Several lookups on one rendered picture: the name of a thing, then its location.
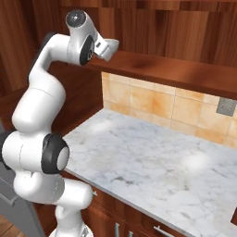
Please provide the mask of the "wooden drawer front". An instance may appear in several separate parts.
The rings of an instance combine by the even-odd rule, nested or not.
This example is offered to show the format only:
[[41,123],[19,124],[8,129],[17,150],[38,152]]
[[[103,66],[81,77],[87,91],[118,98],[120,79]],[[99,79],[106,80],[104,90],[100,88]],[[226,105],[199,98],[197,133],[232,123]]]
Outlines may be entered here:
[[106,209],[108,212],[113,213],[116,217],[125,219],[125,204],[117,198],[93,187],[94,201]]
[[186,237],[184,234],[173,230],[171,227],[163,224],[153,218],[148,217],[141,211],[125,205],[125,230],[133,232],[133,237],[165,237],[154,229],[154,226],[160,226],[163,231],[166,231],[175,237]]

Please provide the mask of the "tall wooden cabinet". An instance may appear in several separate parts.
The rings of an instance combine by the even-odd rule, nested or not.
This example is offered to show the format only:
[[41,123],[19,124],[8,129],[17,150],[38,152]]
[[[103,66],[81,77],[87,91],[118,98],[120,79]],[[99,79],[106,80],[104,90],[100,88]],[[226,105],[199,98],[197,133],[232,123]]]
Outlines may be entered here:
[[[13,128],[12,113],[27,89],[31,63],[44,36],[67,34],[66,0],[0,0],[0,124]],[[53,131],[72,131],[103,108],[102,79],[97,70],[54,62],[49,72],[64,85],[67,100],[53,123]]]

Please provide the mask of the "grey wall socket plate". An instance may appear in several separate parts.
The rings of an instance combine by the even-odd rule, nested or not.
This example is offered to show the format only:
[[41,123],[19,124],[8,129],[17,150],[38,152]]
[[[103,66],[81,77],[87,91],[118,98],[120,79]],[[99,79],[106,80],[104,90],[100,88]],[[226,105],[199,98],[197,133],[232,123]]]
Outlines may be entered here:
[[236,106],[236,100],[220,97],[218,101],[217,112],[221,115],[232,117]]

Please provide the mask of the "wooden wall cupboards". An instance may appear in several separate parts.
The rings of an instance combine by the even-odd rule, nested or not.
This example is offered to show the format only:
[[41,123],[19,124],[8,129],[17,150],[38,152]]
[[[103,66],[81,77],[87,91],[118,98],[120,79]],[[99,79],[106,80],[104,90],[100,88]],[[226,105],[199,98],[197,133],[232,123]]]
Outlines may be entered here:
[[85,10],[106,38],[109,62],[91,69],[237,100],[237,0],[61,0]]

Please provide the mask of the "grey appliance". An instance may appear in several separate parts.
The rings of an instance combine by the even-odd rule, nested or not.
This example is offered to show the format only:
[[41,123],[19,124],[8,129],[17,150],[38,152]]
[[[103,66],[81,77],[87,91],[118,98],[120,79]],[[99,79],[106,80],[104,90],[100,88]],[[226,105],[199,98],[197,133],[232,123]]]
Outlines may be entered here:
[[32,203],[20,198],[13,189],[15,172],[0,161],[0,215],[20,229],[27,237],[44,237]]

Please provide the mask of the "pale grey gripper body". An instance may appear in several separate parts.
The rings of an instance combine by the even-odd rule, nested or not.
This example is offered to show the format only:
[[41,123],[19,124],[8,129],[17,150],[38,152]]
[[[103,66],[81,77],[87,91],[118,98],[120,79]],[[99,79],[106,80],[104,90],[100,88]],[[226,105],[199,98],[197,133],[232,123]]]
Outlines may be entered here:
[[106,48],[102,53],[102,58],[105,61],[109,61],[112,56],[118,51],[119,40],[116,39],[106,39]]

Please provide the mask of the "wooden cupboard door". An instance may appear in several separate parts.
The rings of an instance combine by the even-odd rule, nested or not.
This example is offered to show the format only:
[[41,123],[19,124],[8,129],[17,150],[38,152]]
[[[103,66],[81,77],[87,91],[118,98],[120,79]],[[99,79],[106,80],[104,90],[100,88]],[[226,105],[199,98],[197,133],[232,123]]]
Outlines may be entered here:
[[114,215],[92,206],[82,210],[81,215],[94,237],[115,237],[116,222],[119,224],[119,237],[124,237],[125,222]]

